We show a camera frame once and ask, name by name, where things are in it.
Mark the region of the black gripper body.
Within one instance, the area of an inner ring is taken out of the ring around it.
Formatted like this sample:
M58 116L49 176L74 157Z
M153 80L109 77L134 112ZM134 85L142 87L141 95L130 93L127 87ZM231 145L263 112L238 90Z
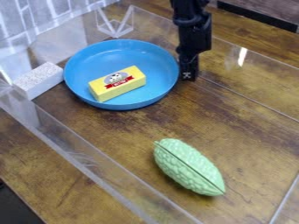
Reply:
M211 49L211 0L170 0L173 22L179 28L179 54L199 54Z

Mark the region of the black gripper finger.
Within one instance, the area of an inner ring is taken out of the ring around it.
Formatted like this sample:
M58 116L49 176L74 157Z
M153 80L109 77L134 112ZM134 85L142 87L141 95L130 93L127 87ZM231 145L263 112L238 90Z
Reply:
M181 78L183 81L195 81L199 76L199 56L179 55Z

